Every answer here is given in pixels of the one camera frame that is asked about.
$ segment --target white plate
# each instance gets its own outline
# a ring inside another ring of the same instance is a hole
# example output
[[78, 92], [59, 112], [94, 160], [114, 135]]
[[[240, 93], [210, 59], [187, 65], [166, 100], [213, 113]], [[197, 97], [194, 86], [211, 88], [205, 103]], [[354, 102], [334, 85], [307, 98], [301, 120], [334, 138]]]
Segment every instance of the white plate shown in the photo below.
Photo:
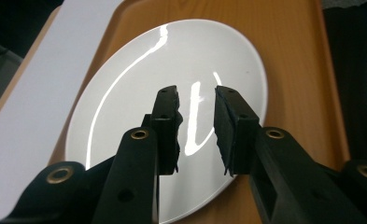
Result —
[[233, 181], [223, 175], [213, 133], [216, 86], [238, 90], [264, 121], [266, 76], [259, 54], [243, 35], [219, 22], [187, 20], [132, 40], [83, 92], [66, 143], [66, 158], [87, 168], [115, 155], [122, 135], [151, 113], [157, 91], [171, 85], [177, 85], [184, 120], [179, 173], [161, 177], [162, 223], [198, 210]]

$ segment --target white surface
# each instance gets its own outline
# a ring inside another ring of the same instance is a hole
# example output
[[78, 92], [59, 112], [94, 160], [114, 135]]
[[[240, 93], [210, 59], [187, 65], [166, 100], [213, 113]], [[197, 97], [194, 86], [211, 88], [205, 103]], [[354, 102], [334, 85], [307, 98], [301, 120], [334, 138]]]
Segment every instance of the white surface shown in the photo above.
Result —
[[173, 221], [213, 199], [233, 179], [213, 133], [215, 88], [238, 90], [264, 120], [267, 81], [257, 51], [233, 28], [177, 21], [137, 37], [116, 52], [81, 96], [71, 120], [66, 158], [87, 168], [116, 154], [123, 134], [151, 113], [157, 91], [177, 85], [179, 173], [162, 176], [160, 222]]
[[121, 0], [65, 0], [0, 112], [0, 218], [48, 163]]

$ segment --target wooden tray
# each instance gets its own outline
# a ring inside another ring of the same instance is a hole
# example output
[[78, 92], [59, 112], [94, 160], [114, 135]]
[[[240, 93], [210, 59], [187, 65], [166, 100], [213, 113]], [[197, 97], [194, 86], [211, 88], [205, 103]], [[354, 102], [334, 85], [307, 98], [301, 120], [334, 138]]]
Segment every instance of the wooden tray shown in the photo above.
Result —
[[[342, 167], [348, 160], [346, 135], [318, 1], [126, 0], [108, 25], [82, 89], [130, 40], [164, 23], [186, 19], [220, 21], [245, 35], [267, 73], [266, 126], [292, 133], [315, 161]], [[65, 132], [51, 161], [63, 159], [64, 137]], [[178, 221], [259, 222], [247, 176], [239, 176], [210, 204]]]

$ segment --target oval plate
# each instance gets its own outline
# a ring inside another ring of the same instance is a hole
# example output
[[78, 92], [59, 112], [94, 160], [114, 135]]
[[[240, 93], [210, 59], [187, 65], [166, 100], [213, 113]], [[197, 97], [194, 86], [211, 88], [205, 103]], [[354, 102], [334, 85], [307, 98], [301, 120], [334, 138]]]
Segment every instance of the oval plate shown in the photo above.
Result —
[[177, 85], [179, 173], [161, 176], [160, 222], [198, 210], [233, 179], [213, 131], [215, 88], [236, 89], [263, 123], [267, 81], [259, 54], [230, 26], [205, 20], [167, 23], [132, 40], [96, 73], [70, 122], [66, 159], [89, 169], [114, 156], [122, 135], [151, 113], [157, 91]]

